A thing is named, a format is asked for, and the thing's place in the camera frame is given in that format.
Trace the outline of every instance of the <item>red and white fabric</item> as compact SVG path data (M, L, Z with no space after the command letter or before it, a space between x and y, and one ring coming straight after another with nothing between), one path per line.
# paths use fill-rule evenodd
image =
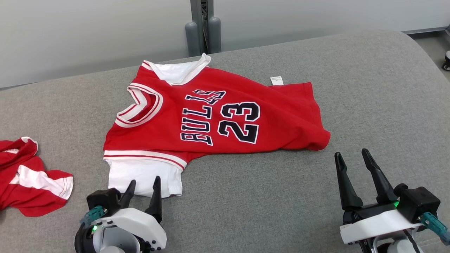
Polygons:
M182 171L203 155L326 147L310 82L266 87L210 60L142 63L127 88L135 103L106 135L110 188L124 192L135 179L135 194L151 196L160 176L163 197L181 195Z
M0 210L11 206L25 216L42 216L64 206L72 193L73 176L44 170L30 137L0 141Z

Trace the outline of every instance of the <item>gray cylinder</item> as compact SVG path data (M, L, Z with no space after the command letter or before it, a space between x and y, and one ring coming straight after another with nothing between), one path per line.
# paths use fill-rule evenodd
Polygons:
M184 30L186 31L189 57L201 55L197 24L194 22L189 22L184 26Z
M211 54L222 52L221 42L221 20L218 17L212 17L208 21L209 30L209 52Z

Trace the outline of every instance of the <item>gray fabric surface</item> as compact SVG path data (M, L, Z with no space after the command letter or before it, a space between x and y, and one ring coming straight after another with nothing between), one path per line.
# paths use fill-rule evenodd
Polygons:
M439 197L440 217L450 225L450 84L408 36L385 31L328 36L215 54L210 66L265 85L273 76L282 76L285 84L311 81L331 141L318 152L218 154L192 161L182 174L183 196L163 200L166 252L360 252L340 239L333 154L342 153L356 192L374 203L362 148L393 185L425 186ZM75 178L62 209L33 218L12 208L0 212L2 252L74 251L86 196L107 187L102 145L115 114L133 102L126 86L136 71L0 92L0 139L32 137L47 169ZM148 202L135 197L131 206L144 210ZM430 232L417 239L425 252L449 251Z

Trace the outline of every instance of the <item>gray floor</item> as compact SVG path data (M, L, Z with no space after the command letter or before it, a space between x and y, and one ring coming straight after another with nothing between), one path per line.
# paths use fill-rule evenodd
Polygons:
M444 56L450 50L450 36L444 32L426 32L410 35L419 44L430 58L436 63L442 73L450 81L450 71L442 69Z

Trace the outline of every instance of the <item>bulls jersey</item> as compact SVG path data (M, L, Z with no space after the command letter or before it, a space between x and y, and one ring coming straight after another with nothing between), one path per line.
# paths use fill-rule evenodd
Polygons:
M266 87L197 62L144 61L128 86L135 103L119 112L106 135L109 187L151 196L155 176L162 196L181 195L181 172L207 154L276 149L320 150L323 127L311 83Z

